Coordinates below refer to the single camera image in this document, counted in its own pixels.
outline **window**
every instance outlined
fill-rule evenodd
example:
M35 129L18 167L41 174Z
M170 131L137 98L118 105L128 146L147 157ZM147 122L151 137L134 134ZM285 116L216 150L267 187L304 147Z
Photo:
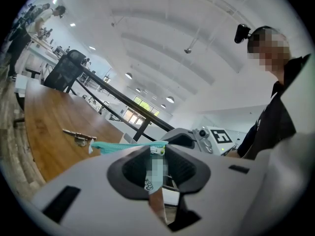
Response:
M154 107L152 107L150 104L148 104L147 102L143 101L142 99L140 99L138 96L136 96L133 100L135 103L137 103L138 105L140 105L141 107L143 107L145 110L151 112L152 114L154 114L155 116L158 116L159 111L156 110Z
M155 108L153 108L152 111L151 111L151 113L154 114L155 116L158 116L159 111L156 110Z
M137 103L138 105L140 105L141 107L143 107L144 109L146 109L147 111L154 114L155 116L158 116L159 111L155 109L154 107L152 107L151 105L149 105L147 102L140 99L139 97L136 96L133 101ZM127 109L123 118L129 123L139 124L139 125L141 125L145 121L145 117L143 117L142 115L140 115L139 113L137 113L135 110L131 108Z

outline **mesh chair back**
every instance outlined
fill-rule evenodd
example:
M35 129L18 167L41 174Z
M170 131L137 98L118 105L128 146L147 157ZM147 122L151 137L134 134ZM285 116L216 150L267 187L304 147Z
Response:
M81 61L85 55L77 50L71 50L63 55L53 71L48 75L44 86L59 91L64 91L67 86L71 87L75 79L83 72Z

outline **teal cloth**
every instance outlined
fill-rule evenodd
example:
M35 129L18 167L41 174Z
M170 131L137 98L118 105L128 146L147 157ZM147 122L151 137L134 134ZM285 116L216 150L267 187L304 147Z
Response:
M136 146L154 146L157 148L162 148L165 145L167 145L167 141L155 141L150 143L144 143L144 144L112 144L112 143L106 143L106 142L94 142L91 144L91 147L100 149L101 154L109 154L116 151L120 151L126 148L133 148Z

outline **wooden floor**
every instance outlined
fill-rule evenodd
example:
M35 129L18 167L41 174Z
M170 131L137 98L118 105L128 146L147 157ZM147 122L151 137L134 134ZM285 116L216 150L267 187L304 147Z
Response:
M12 191L30 200L45 184L29 148L24 123L13 128L13 120L23 117L14 94L14 82L0 68L0 169Z

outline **wooden table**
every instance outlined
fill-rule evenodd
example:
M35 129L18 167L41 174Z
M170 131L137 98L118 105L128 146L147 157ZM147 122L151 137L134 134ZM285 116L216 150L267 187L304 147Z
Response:
M24 112L31 152L46 181L81 160L100 155L96 150L89 155L89 146L77 146L63 128L110 143L119 143L123 136L82 97L35 83L27 84Z

